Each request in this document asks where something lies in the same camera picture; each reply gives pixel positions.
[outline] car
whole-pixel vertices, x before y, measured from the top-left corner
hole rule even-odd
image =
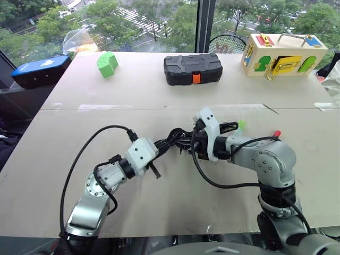
[[[306,14],[307,13],[307,11],[306,10],[302,10],[302,11],[297,11],[296,12],[296,14],[297,15],[300,15],[300,14]]]
[[[285,27],[285,33],[289,33],[290,35],[292,35],[294,33],[294,29],[295,27]]]
[[[65,16],[71,15],[72,13],[70,11],[59,11],[59,17],[62,19]]]
[[[260,22],[261,20],[263,20],[264,18],[262,16],[257,16],[257,22]],[[265,18],[265,23],[270,23],[270,18]]]
[[[288,16],[288,18],[290,18],[291,21],[295,21],[298,17]]]
[[[85,28],[86,30],[93,29],[96,27],[95,24],[84,24],[81,26],[82,28]]]

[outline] metal handle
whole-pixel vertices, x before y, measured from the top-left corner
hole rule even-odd
[[[282,35],[280,35],[280,37],[277,39],[277,42],[279,42],[281,40],[282,36],[290,36],[290,37],[294,37],[294,38],[298,38],[298,39],[303,39],[303,43],[301,45],[301,47],[306,43],[306,39],[307,37],[303,37],[303,36],[296,36],[296,35],[290,35],[288,33],[283,33]]]

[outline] black plastic case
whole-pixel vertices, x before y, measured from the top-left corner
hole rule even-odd
[[[191,85],[218,81],[222,66],[216,54],[167,56],[164,73],[169,85]]]

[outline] blue box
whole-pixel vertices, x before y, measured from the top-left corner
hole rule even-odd
[[[52,57],[20,65],[11,77],[23,88],[56,84],[70,65],[68,56]]]

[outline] orange latch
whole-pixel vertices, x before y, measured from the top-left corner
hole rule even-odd
[[[193,74],[192,75],[192,83],[197,84],[201,82],[201,74]]]

